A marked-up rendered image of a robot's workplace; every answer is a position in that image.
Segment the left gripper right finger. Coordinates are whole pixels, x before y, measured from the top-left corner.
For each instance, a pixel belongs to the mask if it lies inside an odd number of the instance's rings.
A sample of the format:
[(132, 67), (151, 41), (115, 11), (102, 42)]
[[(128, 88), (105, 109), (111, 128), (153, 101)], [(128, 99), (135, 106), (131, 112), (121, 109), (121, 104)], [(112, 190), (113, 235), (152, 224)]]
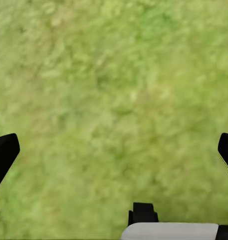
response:
[(218, 145), (218, 152), (228, 165), (228, 133), (222, 133)]

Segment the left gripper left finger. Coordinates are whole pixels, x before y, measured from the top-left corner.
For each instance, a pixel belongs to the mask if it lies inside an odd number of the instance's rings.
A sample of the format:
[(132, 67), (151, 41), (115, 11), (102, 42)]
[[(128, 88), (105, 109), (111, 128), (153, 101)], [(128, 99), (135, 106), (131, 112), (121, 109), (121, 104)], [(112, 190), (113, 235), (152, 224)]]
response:
[(16, 133), (0, 137), (0, 184), (20, 152)]

